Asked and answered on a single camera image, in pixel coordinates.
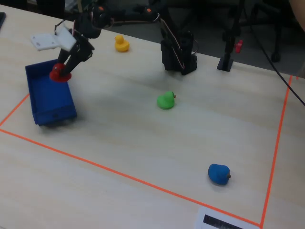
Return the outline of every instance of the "chair wheel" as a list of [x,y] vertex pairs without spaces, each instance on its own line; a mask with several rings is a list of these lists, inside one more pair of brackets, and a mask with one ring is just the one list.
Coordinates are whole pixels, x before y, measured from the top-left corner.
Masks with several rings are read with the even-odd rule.
[[271,60],[272,62],[276,63],[276,62],[280,62],[281,60],[281,55],[278,52],[274,52],[271,55]]
[[238,10],[238,6],[230,8],[228,12],[228,17],[233,18],[236,15],[237,10]]

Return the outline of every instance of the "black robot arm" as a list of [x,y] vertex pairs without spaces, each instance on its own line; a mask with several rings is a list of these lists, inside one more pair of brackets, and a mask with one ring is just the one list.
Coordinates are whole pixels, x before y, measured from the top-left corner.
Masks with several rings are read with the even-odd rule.
[[134,5],[125,9],[114,6],[93,6],[75,19],[70,33],[76,39],[76,44],[68,52],[61,50],[58,63],[66,65],[60,71],[60,76],[69,74],[80,62],[92,56],[93,46],[89,39],[99,37],[101,29],[113,24],[156,22],[161,24],[162,62],[166,70],[180,71],[186,75],[197,68],[197,57],[192,55],[193,35],[190,32],[178,31],[164,0],[150,0],[148,6]]

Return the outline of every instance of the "orange boundary line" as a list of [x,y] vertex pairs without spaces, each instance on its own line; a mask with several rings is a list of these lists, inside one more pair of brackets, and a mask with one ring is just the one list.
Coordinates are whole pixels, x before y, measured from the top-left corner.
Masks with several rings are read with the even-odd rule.
[[20,136],[20,135],[14,134],[14,133],[12,133],[12,132],[9,132],[9,131],[3,130],[3,129],[0,129],[0,132],[3,132],[3,133],[6,133],[6,134],[9,134],[9,135],[11,135],[11,136],[20,138],[20,139],[22,139],[22,140],[31,142],[31,143],[36,144],[36,145],[38,145],[38,146],[42,146],[42,147],[44,147],[44,148],[46,148],[46,149],[55,151],[55,152],[57,152],[57,153],[60,153],[60,154],[65,155],[65,156],[68,156],[68,157],[74,158],[74,159],[76,159],[76,160],[79,160],[79,161],[88,163],[88,164],[90,164],[90,165],[93,165],[93,166],[102,168],[102,169],[107,170],[107,171],[109,171],[109,172],[115,173],[115,174],[117,174],[117,175],[120,175],[120,176],[122,176],[122,177],[128,178],[128,179],[130,179],[130,180],[139,182],[139,183],[141,183],[141,184],[143,184],[143,185],[147,185],[147,186],[149,186],[149,187],[155,188],[155,189],[157,189],[157,190],[160,190],[160,191],[162,191],[162,192],[165,192],[165,193],[168,193],[168,194],[170,194],[170,195],[176,196],[176,197],[178,197],[178,198],[185,199],[185,200],[188,200],[188,201],[190,201],[190,202],[192,202],[192,203],[195,203],[195,204],[204,206],[204,207],[206,207],[206,208],[210,208],[210,209],[212,209],[212,210],[221,212],[221,213],[223,213],[223,214],[226,214],[226,215],[228,215],[228,216],[231,216],[231,217],[234,217],[234,218],[236,218],[236,219],[242,220],[242,221],[247,222],[247,223],[249,223],[249,224],[252,224],[252,225],[254,225],[254,226],[257,226],[257,227],[260,226],[260,224],[258,224],[258,223],[252,222],[252,221],[250,221],[250,220],[248,220],[248,219],[245,219],[245,218],[240,217],[240,216],[238,216],[238,215],[235,215],[235,214],[233,214],[233,213],[230,213],[230,212],[221,210],[221,209],[219,209],[219,208],[216,208],[216,207],[213,207],[213,206],[204,204],[204,203],[202,203],[202,202],[200,202],[200,201],[197,201],[197,200],[194,200],[194,199],[192,199],[192,198],[185,197],[185,196],[180,195],[180,194],[178,194],[178,193],[169,191],[169,190],[164,189],[164,188],[162,188],[162,187],[159,187],[159,186],[157,186],[157,185],[154,185],[154,184],[148,183],[148,182],[146,182],[146,181],[140,180],[140,179],[138,179],[138,178],[132,177],[132,176],[130,176],[130,175],[128,175],[128,174],[119,172],[119,171],[114,170],[114,169],[112,169],[112,168],[109,168],[109,167],[106,167],[106,166],[102,166],[102,165],[100,165],[100,164],[97,164],[97,163],[95,163],[95,162],[92,162],[92,161],[89,161],[89,160],[87,160],[87,159],[81,158],[81,157],[79,157],[79,156],[75,156],[75,155],[73,155],[73,154],[66,153],[66,152],[64,152],[64,151],[55,149],[55,148],[53,148],[53,147],[46,146],[46,145],[44,145],[44,144],[42,144],[42,143],[33,141],[33,140],[31,140],[31,139],[28,139],[28,138],[26,138],[26,137],[22,137],[22,136]]
[[[291,80],[292,80],[292,76],[290,76],[290,78],[289,78],[289,82],[288,82],[289,86],[291,84]],[[269,177],[268,189],[267,189],[267,193],[266,193],[264,209],[263,209],[263,214],[262,214],[262,219],[261,219],[261,224],[260,224],[261,229],[264,226],[264,221],[265,221],[265,217],[266,217],[266,211],[267,211],[269,197],[270,197],[273,175],[274,175],[274,172],[275,172],[276,157],[277,157],[277,152],[278,152],[278,146],[280,144],[280,139],[281,139],[281,132],[282,132],[282,126],[283,126],[283,121],[284,121],[284,116],[285,116],[285,110],[286,110],[288,95],[289,95],[289,88],[287,87],[285,100],[284,100],[284,104],[283,104],[283,109],[282,109],[282,114],[281,114],[281,120],[280,120],[280,124],[279,124],[279,127],[278,127],[278,132],[277,132],[277,137],[276,137],[276,144],[275,144],[273,161],[272,161],[272,166],[271,166],[271,173],[270,173],[270,177]]]
[[23,104],[23,102],[29,97],[30,94],[27,94],[18,104],[17,106],[15,106],[15,108],[2,120],[2,122],[0,123],[0,126],[2,126],[9,117],[11,117],[11,115],[18,109],[18,107],[21,106],[21,104]]

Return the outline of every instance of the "blue bin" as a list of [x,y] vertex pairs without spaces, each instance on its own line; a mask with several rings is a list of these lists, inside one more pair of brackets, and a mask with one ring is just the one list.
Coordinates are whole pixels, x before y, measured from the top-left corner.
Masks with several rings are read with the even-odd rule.
[[77,116],[68,83],[56,83],[49,73],[57,60],[25,67],[35,124],[49,125]]

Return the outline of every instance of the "blue rubber duck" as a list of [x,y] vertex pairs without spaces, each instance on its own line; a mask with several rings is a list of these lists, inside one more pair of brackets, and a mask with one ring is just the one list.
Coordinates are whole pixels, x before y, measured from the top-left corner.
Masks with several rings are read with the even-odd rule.
[[211,164],[209,167],[209,178],[218,185],[226,185],[231,177],[228,166]]

